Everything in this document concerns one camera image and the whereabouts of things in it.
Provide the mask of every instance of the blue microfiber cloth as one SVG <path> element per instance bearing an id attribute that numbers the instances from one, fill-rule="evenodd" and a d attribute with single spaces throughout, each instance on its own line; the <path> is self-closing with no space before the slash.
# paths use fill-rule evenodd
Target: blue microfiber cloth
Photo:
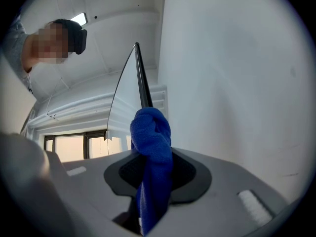
<path id="1" fill-rule="evenodd" d="M 171 131 L 156 108 L 140 109 L 130 125 L 132 149 L 147 157 L 144 177 L 137 191 L 138 212 L 146 235 L 164 215 L 171 193 Z"/>

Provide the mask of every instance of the white ceiling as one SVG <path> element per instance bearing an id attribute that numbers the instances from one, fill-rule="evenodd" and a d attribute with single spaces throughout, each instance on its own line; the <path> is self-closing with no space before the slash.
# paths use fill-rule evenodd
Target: white ceiling
<path id="1" fill-rule="evenodd" d="M 135 42 L 140 43 L 145 69 L 159 61 L 163 0 L 28 0 L 21 20 L 31 34 L 58 18 L 85 12 L 86 50 L 71 54 L 61 65 L 38 64 L 31 73 L 34 96 L 40 102 L 54 92 L 123 69 Z"/>

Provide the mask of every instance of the black mesh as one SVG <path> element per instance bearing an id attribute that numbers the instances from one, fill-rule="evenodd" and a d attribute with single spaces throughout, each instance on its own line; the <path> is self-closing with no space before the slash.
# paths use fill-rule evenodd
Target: black mesh
<path id="1" fill-rule="evenodd" d="M 192 181 L 197 171 L 191 163 L 174 153 L 172 153 L 172 160 L 172 190 L 175 190 Z M 143 180 L 145 164 L 146 157 L 140 155 L 123 165 L 118 173 L 124 181 L 138 189 Z"/>

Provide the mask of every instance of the person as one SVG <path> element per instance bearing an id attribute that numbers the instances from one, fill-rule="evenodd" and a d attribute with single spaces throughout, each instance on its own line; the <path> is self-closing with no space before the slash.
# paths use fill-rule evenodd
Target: person
<path id="1" fill-rule="evenodd" d="M 85 50 L 87 31 L 75 21 L 57 19 L 29 35 L 20 17 L 18 12 L 1 46 L 18 78 L 33 93 L 30 73 L 34 66 L 40 62 L 60 64 L 73 52 L 81 54 Z"/>

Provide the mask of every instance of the ceiling light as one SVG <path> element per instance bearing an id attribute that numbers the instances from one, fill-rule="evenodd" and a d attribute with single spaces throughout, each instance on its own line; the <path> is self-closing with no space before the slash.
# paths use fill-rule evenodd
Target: ceiling light
<path id="1" fill-rule="evenodd" d="M 87 23 L 87 17 L 85 13 L 80 13 L 78 16 L 71 19 L 72 21 L 76 21 L 81 26 Z"/>

